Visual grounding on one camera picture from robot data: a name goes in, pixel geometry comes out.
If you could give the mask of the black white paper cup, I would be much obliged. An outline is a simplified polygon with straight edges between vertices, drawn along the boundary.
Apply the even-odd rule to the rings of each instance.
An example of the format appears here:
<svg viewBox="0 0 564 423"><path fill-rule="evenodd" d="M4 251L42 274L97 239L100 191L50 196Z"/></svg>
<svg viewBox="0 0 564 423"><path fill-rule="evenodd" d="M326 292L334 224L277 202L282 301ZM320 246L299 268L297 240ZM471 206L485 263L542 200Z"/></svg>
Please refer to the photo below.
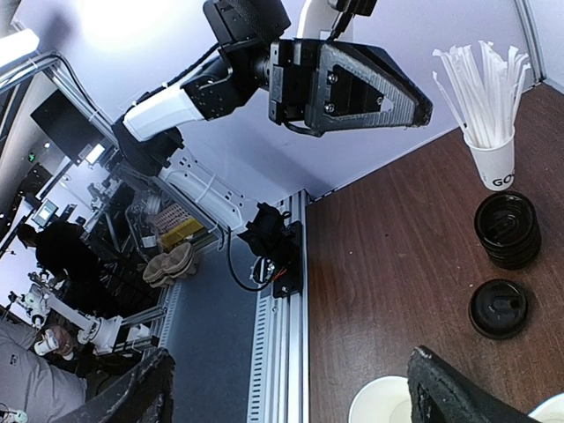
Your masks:
<svg viewBox="0 0 564 423"><path fill-rule="evenodd" d="M411 421L412 404L407 378L397 375L367 383L354 397L348 412L349 423Z"/></svg>

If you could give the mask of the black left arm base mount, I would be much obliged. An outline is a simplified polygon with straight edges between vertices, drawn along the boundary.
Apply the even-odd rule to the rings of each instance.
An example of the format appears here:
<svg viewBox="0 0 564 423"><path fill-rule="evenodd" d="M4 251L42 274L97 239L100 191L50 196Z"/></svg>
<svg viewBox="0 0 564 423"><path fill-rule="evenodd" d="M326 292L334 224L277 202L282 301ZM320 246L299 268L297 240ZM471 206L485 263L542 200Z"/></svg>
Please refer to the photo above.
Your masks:
<svg viewBox="0 0 564 423"><path fill-rule="evenodd" d="M267 203L257 205L253 220L238 237L251 252L263 260L264 281L272 285L274 298L285 298L303 289L303 225L299 220L286 221L291 212L280 212Z"/></svg>

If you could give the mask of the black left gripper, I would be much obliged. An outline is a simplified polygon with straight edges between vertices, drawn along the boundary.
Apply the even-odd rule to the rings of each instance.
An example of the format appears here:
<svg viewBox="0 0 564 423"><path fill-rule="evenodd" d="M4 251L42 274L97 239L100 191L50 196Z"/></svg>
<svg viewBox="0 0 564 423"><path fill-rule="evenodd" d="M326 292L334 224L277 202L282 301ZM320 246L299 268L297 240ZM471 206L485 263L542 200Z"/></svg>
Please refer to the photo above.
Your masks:
<svg viewBox="0 0 564 423"><path fill-rule="evenodd" d="M268 75L269 118L302 135L431 121L433 102L376 46L279 39Z"/></svg>

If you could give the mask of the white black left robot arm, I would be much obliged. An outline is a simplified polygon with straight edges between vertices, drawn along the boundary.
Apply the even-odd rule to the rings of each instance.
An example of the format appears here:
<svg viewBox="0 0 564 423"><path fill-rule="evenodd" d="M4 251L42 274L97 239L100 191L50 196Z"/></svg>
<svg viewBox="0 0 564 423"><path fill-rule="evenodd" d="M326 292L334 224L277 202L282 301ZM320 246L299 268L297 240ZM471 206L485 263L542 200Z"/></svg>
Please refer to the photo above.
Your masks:
<svg viewBox="0 0 564 423"><path fill-rule="evenodd" d="M382 48L353 42L349 25L367 17L372 1L307 1L295 38L280 1L207 1L215 44L178 76L144 93L112 126L124 158L198 204L227 232L256 229L263 205L238 197L182 149L180 127L243 107L258 90L269 94L269 119L301 135L422 127L432 101Z"/></svg>

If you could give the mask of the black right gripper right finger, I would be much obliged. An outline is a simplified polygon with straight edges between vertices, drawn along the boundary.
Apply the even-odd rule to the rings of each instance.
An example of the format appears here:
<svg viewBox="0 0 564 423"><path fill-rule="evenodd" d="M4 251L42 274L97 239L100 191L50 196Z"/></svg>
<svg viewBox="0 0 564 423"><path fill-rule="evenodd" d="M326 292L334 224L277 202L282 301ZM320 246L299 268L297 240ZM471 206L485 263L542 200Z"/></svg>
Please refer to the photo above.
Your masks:
<svg viewBox="0 0 564 423"><path fill-rule="evenodd" d="M482 390L431 349L413 349L407 368L412 422L532 422Z"/></svg>

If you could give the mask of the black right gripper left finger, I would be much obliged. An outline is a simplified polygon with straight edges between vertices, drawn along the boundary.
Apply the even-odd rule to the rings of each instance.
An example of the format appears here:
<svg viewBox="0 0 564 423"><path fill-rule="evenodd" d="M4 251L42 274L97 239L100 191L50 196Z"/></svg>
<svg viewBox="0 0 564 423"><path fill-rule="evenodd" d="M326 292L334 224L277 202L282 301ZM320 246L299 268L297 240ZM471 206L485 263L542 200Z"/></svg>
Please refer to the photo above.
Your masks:
<svg viewBox="0 0 564 423"><path fill-rule="evenodd" d="M61 422L171 422L175 361L157 348L106 390Z"/></svg>

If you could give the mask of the black plastic cup lid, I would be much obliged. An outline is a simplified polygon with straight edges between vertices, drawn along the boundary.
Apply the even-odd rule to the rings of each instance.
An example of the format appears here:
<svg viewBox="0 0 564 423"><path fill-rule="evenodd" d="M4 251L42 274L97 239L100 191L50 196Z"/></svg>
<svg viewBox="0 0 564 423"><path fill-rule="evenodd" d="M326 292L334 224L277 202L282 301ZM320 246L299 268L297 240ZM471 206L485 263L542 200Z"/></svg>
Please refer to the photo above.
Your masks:
<svg viewBox="0 0 564 423"><path fill-rule="evenodd" d="M515 281L495 278L481 284L471 296L468 316L473 329L493 340L511 339L527 323L529 295Z"/></svg>

